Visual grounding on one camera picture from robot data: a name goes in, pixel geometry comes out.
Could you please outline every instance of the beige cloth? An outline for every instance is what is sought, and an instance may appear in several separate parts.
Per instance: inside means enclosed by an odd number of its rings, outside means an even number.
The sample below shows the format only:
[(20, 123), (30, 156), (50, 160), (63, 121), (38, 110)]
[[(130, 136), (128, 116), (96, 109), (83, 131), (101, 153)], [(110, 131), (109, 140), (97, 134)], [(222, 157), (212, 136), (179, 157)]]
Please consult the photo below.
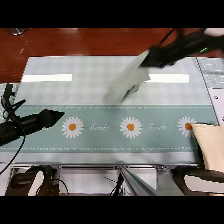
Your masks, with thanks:
[(224, 172), (224, 126), (192, 124), (201, 147), (205, 168)]

